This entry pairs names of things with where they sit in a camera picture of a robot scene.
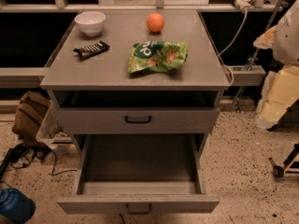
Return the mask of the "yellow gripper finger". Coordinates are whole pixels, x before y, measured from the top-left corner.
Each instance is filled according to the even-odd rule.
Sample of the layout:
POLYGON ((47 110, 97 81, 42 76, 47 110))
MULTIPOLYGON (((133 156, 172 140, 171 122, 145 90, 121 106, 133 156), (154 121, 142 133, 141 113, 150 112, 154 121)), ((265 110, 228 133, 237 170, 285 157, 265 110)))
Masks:
POLYGON ((277 29, 276 26, 269 28, 266 32, 264 32, 262 35, 260 35, 254 40, 253 46, 258 49, 273 48, 276 29, 277 29))
POLYGON ((256 125, 271 129, 298 99, 299 67, 287 65, 277 73, 270 71, 264 80, 262 98, 256 109, 256 125))

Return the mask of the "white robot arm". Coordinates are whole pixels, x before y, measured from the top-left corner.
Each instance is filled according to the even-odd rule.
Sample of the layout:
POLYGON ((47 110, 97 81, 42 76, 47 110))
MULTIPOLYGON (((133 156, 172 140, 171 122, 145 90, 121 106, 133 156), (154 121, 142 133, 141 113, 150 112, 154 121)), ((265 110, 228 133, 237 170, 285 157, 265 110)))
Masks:
POLYGON ((271 49, 273 58, 283 67, 270 78, 270 89, 262 93, 256 119, 260 128, 271 129, 299 100, 299 0, 296 0, 278 24, 253 42, 258 49, 271 49))

